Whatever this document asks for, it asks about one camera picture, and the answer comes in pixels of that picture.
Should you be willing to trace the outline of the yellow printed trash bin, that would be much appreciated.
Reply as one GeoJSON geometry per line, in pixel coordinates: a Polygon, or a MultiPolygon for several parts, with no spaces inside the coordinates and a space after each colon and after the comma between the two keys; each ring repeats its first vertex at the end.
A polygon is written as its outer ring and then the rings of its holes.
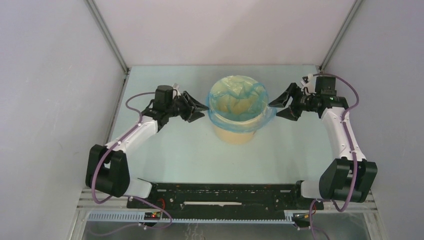
{"type": "Polygon", "coordinates": [[[242,133],[232,132],[229,130],[222,129],[215,125],[213,125],[212,128],[214,133],[220,140],[232,145],[246,144],[249,141],[251,141],[256,134],[256,131],[242,132],[242,133]]]}

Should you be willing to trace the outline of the blue plastic trash bag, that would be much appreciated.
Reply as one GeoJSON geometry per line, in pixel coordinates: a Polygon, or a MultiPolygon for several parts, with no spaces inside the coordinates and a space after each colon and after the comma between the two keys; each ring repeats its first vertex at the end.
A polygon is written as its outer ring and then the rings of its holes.
{"type": "Polygon", "coordinates": [[[218,80],[211,87],[206,103],[213,125],[233,133],[255,132],[277,113],[275,107],[269,106],[265,86],[244,75],[231,75],[218,80]]]}

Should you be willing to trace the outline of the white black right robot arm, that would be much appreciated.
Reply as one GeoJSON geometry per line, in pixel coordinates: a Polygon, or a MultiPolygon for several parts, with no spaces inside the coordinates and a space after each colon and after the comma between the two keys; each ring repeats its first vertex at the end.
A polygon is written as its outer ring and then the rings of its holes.
{"type": "Polygon", "coordinates": [[[300,190],[291,194],[291,204],[304,209],[311,199],[363,203],[378,173],[375,162],[368,161],[355,138],[350,122],[350,112],[359,104],[355,91],[355,103],[349,106],[345,97],[338,96],[336,81],[351,85],[330,73],[309,74],[301,85],[293,82],[268,106],[280,108],[276,116],[297,121],[302,113],[316,113],[323,123],[334,160],[318,181],[302,181],[300,190]]]}

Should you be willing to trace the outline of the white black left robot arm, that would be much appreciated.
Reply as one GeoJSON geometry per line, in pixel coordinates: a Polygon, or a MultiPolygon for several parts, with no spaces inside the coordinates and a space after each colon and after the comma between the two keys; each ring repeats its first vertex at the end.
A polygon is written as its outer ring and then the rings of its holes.
{"type": "Polygon", "coordinates": [[[110,198],[138,197],[145,208],[153,208],[158,194],[154,183],[131,176],[130,155],[146,140],[157,134],[170,120],[180,117],[191,123],[205,116],[209,107],[193,98],[178,85],[159,85],[144,110],[125,106],[137,113],[138,119],[125,133],[104,145],[95,144],[89,151],[85,183],[94,202],[102,204],[110,198]]]}

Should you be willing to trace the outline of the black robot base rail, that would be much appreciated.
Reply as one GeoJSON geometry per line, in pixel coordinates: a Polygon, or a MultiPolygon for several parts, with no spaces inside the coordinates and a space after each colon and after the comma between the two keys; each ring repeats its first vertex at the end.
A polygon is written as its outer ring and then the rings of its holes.
{"type": "Polygon", "coordinates": [[[190,211],[196,205],[223,206],[236,204],[238,209],[254,206],[270,207],[272,211],[311,209],[311,198],[301,195],[300,182],[295,184],[218,184],[218,183],[155,183],[147,202],[171,210],[181,211],[180,204],[188,205],[190,211]]]}

